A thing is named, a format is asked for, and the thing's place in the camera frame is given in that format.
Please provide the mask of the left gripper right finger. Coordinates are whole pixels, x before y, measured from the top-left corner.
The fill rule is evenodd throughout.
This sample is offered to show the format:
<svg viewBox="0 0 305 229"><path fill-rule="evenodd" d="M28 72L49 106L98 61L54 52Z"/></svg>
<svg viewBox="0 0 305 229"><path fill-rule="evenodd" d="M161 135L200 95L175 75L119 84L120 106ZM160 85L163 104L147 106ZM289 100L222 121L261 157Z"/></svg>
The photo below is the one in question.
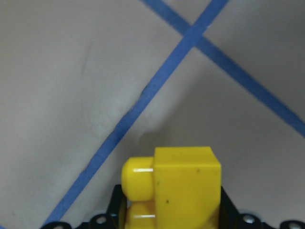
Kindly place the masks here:
<svg viewBox="0 0 305 229"><path fill-rule="evenodd" d="M223 187L218 222L219 229L274 229L253 214L240 213Z"/></svg>

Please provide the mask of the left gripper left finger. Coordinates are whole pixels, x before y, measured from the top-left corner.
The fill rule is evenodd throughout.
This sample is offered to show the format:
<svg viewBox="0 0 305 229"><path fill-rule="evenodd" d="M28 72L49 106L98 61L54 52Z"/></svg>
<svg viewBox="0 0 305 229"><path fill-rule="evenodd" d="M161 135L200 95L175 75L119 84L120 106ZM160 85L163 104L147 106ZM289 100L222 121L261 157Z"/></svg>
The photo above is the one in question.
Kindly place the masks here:
<svg viewBox="0 0 305 229"><path fill-rule="evenodd" d="M76 229L123 229L125 228L126 211L127 198L123 194L122 186L115 185L106 212L82 222Z"/></svg>

